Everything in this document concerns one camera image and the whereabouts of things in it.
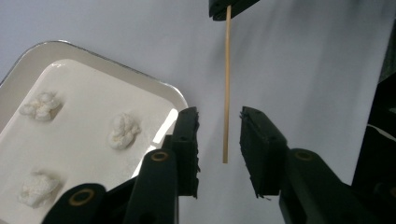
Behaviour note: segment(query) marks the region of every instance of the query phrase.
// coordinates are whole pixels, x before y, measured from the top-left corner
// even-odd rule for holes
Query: white fluffy clump
[[[32,102],[23,105],[20,108],[20,113],[37,120],[50,120],[50,111],[58,107],[59,104],[54,93],[42,92]]]
[[[131,115],[122,113],[113,120],[113,130],[108,136],[108,143],[114,149],[124,149],[133,140],[134,135],[140,132],[138,124]]]
[[[58,187],[59,180],[47,175],[33,173],[24,181],[18,197],[21,203],[33,208],[40,207],[48,201],[51,193]]]

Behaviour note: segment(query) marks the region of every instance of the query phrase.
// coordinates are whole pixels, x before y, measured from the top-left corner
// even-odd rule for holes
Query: gray surface
[[[350,183],[394,19],[394,0],[261,0],[232,22],[230,164],[221,164],[224,22],[206,0],[1,1],[0,77],[63,39],[168,82],[200,111],[199,199],[180,223],[283,223],[257,200],[239,151],[242,105]]]

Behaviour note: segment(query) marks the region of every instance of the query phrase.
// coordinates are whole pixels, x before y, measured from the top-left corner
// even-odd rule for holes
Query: wooden skewer
[[[224,97],[223,163],[228,163],[228,123],[230,117],[230,27],[231,27],[231,6],[227,6],[226,30],[225,30],[225,97]]]

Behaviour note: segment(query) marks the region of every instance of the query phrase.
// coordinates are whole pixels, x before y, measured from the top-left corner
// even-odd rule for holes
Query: white tray
[[[20,115],[18,108],[42,91],[61,100],[56,117],[40,122]],[[27,50],[0,88],[0,223],[39,223],[53,205],[33,209],[18,202],[32,172],[61,179],[56,199],[82,183],[112,189],[131,178],[186,107],[176,88],[85,49],[57,41]],[[134,115],[141,133],[115,150],[106,138],[122,112]]]

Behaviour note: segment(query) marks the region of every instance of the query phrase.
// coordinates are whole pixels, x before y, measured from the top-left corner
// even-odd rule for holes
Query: table surface
[[[232,20],[229,164],[221,163],[225,22],[208,1],[0,1],[0,79],[33,45],[66,40],[177,87],[200,112],[198,200],[180,223],[284,223],[256,199],[240,146],[243,105],[290,147],[351,183],[396,1],[262,0]]]

